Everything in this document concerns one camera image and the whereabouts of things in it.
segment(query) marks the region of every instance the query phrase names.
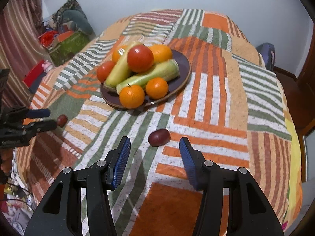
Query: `oval plate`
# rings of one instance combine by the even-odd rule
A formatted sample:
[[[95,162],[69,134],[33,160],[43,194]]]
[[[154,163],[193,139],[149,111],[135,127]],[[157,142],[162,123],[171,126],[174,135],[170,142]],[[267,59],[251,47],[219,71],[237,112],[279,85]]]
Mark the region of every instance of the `oval plate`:
[[[149,98],[148,95],[145,95],[143,105],[140,107],[149,107],[149,106],[161,103],[163,101],[166,101],[169,97],[171,97],[172,95],[182,90],[187,84],[188,79],[192,72],[190,62],[184,54],[176,50],[172,50],[172,52],[173,52],[173,59],[175,59],[176,62],[178,63],[180,76],[176,77],[175,79],[171,81],[168,81],[169,92],[167,93],[166,96],[157,100],[153,100]],[[125,107],[121,105],[119,101],[119,96],[117,93],[106,90],[102,84],[100,85],[100,92],[102,94],[103,99],[106,101],[107,104],[116,108],[125,109]]]

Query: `plate rim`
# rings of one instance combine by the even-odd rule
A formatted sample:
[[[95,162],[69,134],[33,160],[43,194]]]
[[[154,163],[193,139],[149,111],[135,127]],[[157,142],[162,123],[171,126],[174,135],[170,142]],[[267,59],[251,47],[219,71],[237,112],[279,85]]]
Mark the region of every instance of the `plate rim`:
[[[168,99],[169,97],[173,96],[174,94],[176,94],[177,92],[179,92],[180,90],[182,90],[182,89],[184,88],[184,86],[187,84],[188,79],[190,78],[190,76],[191,76],[191,74],[192,74],[192,66],[191,66],[190,61],[189,61],[189,59],[187,58],[187,56],[185,56],[185,55],[184,55],[183,53],[181,53],[181,52],[179,52],[179,53],[182,54],[182,55],[187,59],[188,65],[189,65],[188,75],[187,75],[187,77],[184,79],[184,81],[182,82],[182,84],[179,85],[179,87],[178,87],[177,89],[175,89],[175,90],[173,90],[172,92],[168,93],[168,94],[165,95],[164,97],[162,97],[162,98],[160,98],[160,99],[157,99],[157,100],[155,100],[155,101],[153,101],[153,102],[146,103],[145,105],[141,105],[141,106],[139,106],[139,107],[137,107],[137,108],[135,108],[135,109],[146,108],[146,107],[150,107],[150,106],[159,104],[159,103],[165,101],[166,99]],[[108,101],[106,98],[104,98],[103,92],[102,92],[102,88],[104,88],[104,87],[103,87],[103,84],[101,83],[101,84],[100,84],[100,93],[101,93],[101,95],[102,95],[102,98],[105,100],[105,102],[106,102],[108,105],[110,105],[110,106],[112,106],[112,107],[115,107],[115,108],[120,108],[120,109],[124,109],[124,110],[130,110],[130,109],[128,109],[128,108],[126,108],[126,107],[124,107],[124,106],[122,106],[122,105],[113,104],[112,102],[110,102],[110,101]]]

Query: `green vegetable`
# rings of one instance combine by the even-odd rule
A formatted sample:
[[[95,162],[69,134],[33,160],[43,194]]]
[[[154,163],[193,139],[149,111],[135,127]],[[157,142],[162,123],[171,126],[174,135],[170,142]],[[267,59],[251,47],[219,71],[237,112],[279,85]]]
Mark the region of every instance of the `green vegetable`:
[[[124,80],[116,86],[116,91],[119,94],[121,90],[128,85],[139,85],[145,88],[149,80],[161,77],[166,81],[170,81],[179,76],[178,64],[174,59],[155,64],[145,73],[136,74]]]
[[[127,54],[128,54],[128,51],[133,46],[136,46],[139,44],[141,43],[138,41],[133,41],[132,43],[128,45],[128,47],[125,49],[125,52],[119,58],[116,65],[112,69],[111,73],[107,77],[106,81],[103,83],[104,88],[115,91],[117,84],[126,80],[131,75],[132,72],[129,69],[129,66],[127,63]]]

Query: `bed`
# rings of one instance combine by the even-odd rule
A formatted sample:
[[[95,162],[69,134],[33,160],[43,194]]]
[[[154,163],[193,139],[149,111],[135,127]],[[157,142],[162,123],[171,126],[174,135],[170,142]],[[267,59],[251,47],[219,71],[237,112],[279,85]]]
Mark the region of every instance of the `bed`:
[[[185,89],[149,109],[116,110],[105,103],[97,66],[119,45],[140,40],[166,44],[192,66]],[[199,9],[140,13],[117,21],[71,61],[50,71],[31,103],[49,108],[67,125],[40,133],[17,150],[20,177],[37,202],[66,167],[89,167],[117,147],[122,136],[131,152],[122,184],[109,193],[118,235],[191,235],[201,193],[189,185],[179,155],[179,139],[221,167],[246,167],[264,191],[285,230],[302,201],[298,137],[275,74],[227,16]],[[171,141],[152,147],[147,138],[167,128]],[[86,191],[82,189],[82,229],[88,233]],[[225,191],[220,235],[227,226]]]

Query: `satin curtain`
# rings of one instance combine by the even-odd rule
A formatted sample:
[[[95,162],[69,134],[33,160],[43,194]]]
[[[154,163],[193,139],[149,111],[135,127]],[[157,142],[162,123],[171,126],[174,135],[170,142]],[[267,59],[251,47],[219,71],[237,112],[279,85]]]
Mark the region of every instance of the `satin curtain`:
[[[22,80],[40,60],[50,60],[38,40],[41,20],[42,0],[10,0],[0,15],[0,68],[10,69],[6,106],[29,106],[31,94]]]

